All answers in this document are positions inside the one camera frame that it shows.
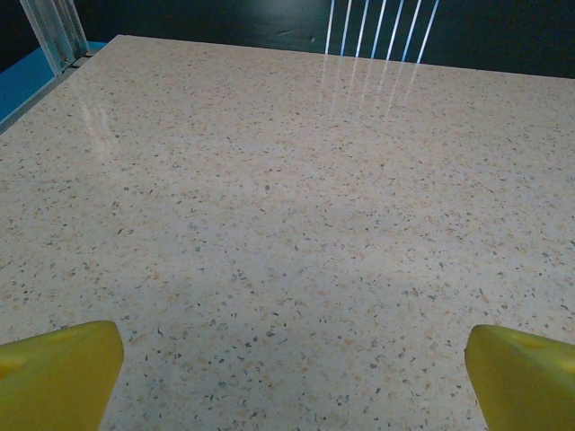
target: metal frame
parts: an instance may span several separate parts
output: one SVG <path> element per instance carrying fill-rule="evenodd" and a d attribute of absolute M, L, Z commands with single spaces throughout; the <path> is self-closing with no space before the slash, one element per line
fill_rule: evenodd
<path fill-rule="evenodd" d="M 358 39 L 358 45 L 356 46 L 355 57 L 359 57 L 359 49 L 361 48 L 361 41 L 363 40 L 363 32 L 364 32 L 364 27 L 366 24 L 367 9 L 369 7 L 369 0 L 364 0 L 364 1 L 365 1 L 365 6 L 364 6 L 364 11 L 363 11 L 363 17 L 361 20 L 361 28 L 359 30 L 359 39 Z M 389 41 L 389 46 L 387 47 L 387 55 L 385 56 L 386 60 L 389 60 L 389 58 L 392 54 L 392 48 L 394 47 L 394 41 L 395 41 L 395 33 L 397 32 L 397 27 L 399 25 L 399 21 L 402 18 L 402 10 L 403 10 L 404 1 L 405 0 L 400 0 L 399 8 L 397 10 L 397 15 L 395 16 L 394 29 L 393 29 L 393 32 L 391 35 L 391 39 Z M 405 61 L 405 58 L 407 56 L 407 51 L 408 51 L 410 44 L 411 44 L 411 36 L 413 34 L 413 29 L 415 28 L 415 22 L 417 21 L 418 15 L 420 13 L 421 1 L 422 0 L 417 0 L 415 12 L 414 12 L 413 17 L 411 19 L 411 26 L 410 26 L 409 35 L 408 35 L 407 40 L 405 42 L 405 47 L 403 48 L 402 61 Z M 345 26 L 343 29 L 343 39 L 341 41 L 341 48 L 340 48 L 340 55 L 341 56 L 343 55 L 343 52 L 345 49 L 345 41 L 346 41 L 347 33 L 348 33 L 349 11 L 351 9 L 351 2 L 352 2 L 352 0 L 348 0 L 348 8 L 347 8 L 346 18 L 345 18 Z M 332 0 L 332 7 L 330 9 L 330 19 L 329 19 L 328 29 L 327 29 L 327 38 L 325 41 L 325 54 L 328 53 L 328 50 L 330 48 L 330 39 L 332 36 L 332 21 L 333 21 L 334 3 L 335 3 L 334 0 Z M 371 58 L 374 58 L 374 56 L 376 54 L 377 42 L 379 41 L 379 33 L 381 31 L 381 24 L 382 24 L 382 21 L 384 19 L 384 13 L 385 13 L 385 6 L 386 5 L 387 5 L 387 0 L 382 0 L 381 9 L 379 11 L 379 20 L 377 21 L 376 37 L 374 39 L 374 44 L 373 44 L 373 47 L 371 49 Z M 425 37 L 423 38 L 423 41 L 421 43 L 420 53 L 419 53 L 418 58 L 417 58 L 416 63 L 418 63 L 418 64 L 421 62 L 421 57 L 423 57 L 423 51 L 425 50 L 425 45 L 427 44 L 427 41 L 428 41 L 429 32 L 431 30 L 431 25 L 433 24 L 433 20 L 435 19 L 435 13 L 438 9 L 438 5 L 439 5 L 439 0 L 435 0 L 435 4 L 433 6 L 433 12 L 431 13 L 431 16 L 429 17 L 428 27 L 427 27 L 427 30 L 425 32 Z"/>
<path fill-rule="evenodd" d="M 88 51 L 74 0 L 20 0 L 54 76 Z"/>

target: terrazzo countertop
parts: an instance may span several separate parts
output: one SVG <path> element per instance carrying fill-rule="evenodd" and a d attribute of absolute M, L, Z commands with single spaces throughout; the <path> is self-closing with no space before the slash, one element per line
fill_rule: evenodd
<path fill-rule="evenodd" d="M 117 37 L 0 136 L 0 342 L 117 322 L 102 430 L 483 430 L 575 341 L 575 82 Z"/>

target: glossy surface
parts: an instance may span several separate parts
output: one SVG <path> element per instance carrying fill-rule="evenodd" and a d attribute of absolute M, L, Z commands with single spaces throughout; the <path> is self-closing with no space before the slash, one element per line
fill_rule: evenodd
<path fill-rule="evenodd" d="M 115 320 L 106 430 L 483 430 L 471 328 L 575 338 L 574 99 L 116 38 L 0 136 L 0 341 Z"/>

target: black wall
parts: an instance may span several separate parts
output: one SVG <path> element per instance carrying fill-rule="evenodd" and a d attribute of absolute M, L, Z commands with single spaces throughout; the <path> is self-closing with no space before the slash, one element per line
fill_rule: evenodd
<path fill-rule="evenodd" d="M 388 0 L 376 57 L 385 57 L 400 0 Z M 323 52 L 331 0 L 76 0 L 89 40 L 116 34 Z M 360 55 L 369 56 L 382 0 L 371 0 Z M 401 59 L 417 0 L 405 0 L 392 59 Z M 422 0 L 427 20 L 434 0 Z M 354 0 L 346 55 L 355 54 L 365 0 Z M 19 3 L 2 4 L 0 69 L 37 47 Z M 347 0 L 337 0 L 331 53 L 339 53 Z M 413 46 L 423 38 L 421 19 Z M 575 78 L 575 0 L 440 0 L 424 63 Z M 407 60 L 417 58 L 417 49 Z"/>

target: blue panel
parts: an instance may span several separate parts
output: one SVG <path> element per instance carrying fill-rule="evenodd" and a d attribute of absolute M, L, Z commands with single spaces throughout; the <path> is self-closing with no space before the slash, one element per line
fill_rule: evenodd
<path fill-rule="evenodd" d="M 106 44 L 89 42 L 89 45 L 90 49 L 98 49 Z M 0 121 L 53 77 L 41 48 L 37 48 L 18 63 L 4 70 L 0 74 Z"/>

